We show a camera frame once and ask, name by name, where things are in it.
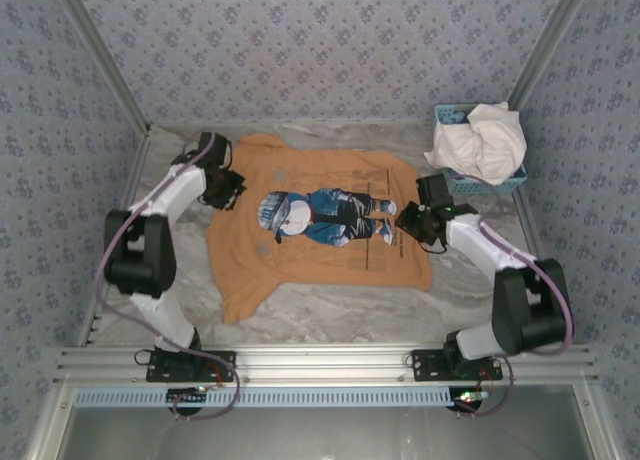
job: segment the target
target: cartoon print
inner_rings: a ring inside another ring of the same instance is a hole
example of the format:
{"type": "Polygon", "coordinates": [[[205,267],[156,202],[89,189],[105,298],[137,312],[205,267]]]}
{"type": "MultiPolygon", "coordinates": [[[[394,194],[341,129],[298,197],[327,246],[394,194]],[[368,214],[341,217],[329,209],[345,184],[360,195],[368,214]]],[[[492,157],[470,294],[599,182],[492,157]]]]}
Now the cartoon print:
{"type": "Polygon", "coordinates": [[[282,237],[305,235],[324,245],[342,247],[351,240],[371,238],[377,233],[391,245],[393,229],[389,219],[368,216],[372,212],[395,215],[397,211],[392,200],[339,188],[321,188],[307,195],[271,192],[258,207],[258,223],[272,231],[278,243],[282,243],[282,237]]]}

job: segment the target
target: blue basket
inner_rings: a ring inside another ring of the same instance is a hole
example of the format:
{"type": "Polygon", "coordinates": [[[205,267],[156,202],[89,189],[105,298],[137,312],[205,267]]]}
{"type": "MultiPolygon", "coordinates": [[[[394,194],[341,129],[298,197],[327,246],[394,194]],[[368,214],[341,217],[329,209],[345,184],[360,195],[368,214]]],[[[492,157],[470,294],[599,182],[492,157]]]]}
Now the blue basket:
{"type": "MultiPolygon", "coordinates": [[[[445,117],[452,117],[457,112],[465,114],[471,113],[476,105],[463,104],[463,105],[437,105],[435,108],[433,128],[435,130],[438,121],[442,121],[445,117]]],[[[456,175],[456,172],[450,168],[445,169],[446,175],[456,175]]],[[[505,195],[513,192],[518,186],[522,185],[527,179],[527,171],[524,165],[520,165],[520,168],[516,172],[506,179],[500,185],[496,185],[496,189],[499,193],[505,195]]],[[[449,185],[449,192],[452,195],[487,195],[491,193],[485,185],[471,180],[469,178],[447,178],[447,184],[449,185]]]]}

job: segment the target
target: white cloth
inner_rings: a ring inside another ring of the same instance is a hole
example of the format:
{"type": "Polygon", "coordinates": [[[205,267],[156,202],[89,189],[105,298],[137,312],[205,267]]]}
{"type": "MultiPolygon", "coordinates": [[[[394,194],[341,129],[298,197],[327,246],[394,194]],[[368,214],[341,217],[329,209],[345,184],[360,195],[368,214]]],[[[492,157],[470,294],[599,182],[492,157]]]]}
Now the white cloth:
{"type": "Polygon", "coordinates": [[[291,210],[285,218],[280,229],[285,235],[298,235],[306,230],[311,220],[311,209],[307,202],[294,200],[291,202],[291,210]]]}
{"type": "Polygon", "coordinates": [[[522,165],[527,143],[518,112],[480,104],[467,116],[468,124],[438,122],[433,150],[424,156],[435,168],[451,168],[499,185],[522,165]]]}

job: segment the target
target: patterned wall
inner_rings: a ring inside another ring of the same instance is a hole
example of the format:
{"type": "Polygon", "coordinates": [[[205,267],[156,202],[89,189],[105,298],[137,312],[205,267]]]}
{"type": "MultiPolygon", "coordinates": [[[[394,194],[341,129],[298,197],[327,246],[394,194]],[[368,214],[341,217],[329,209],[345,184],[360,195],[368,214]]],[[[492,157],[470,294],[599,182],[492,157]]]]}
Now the patterned wall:
{"type": "Polygon", "coordinates": [[[557,0],[84,0],[151,122],[425,118],[508,97],[557,0]]]}
{"type": "Polygon", "coordinates": [[[578,338],[640,458],[640,0],[586,0],[522,123],[528,193],[565,265],[578,338]]]}
{"type": "Polygon", "coordinates": [[[52,348],[77,341],[137,134],[56,0],[0,6],[0,458],[20,458],[52,348]]]}

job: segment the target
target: crumpled towel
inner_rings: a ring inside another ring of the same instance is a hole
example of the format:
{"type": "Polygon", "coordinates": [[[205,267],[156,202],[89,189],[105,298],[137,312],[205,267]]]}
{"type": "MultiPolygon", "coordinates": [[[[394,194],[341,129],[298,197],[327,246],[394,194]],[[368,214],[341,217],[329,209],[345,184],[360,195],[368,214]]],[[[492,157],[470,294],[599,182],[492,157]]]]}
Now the crumpled towel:
{"type": "Polygon", "coordinates": [[[500,185],[522,165],[527,142],[518,112],[480,104],[467,116],[468,124],[443,125],[434,132],[433,150],[424,156],[435,168],[451,168],[500,185]]]}

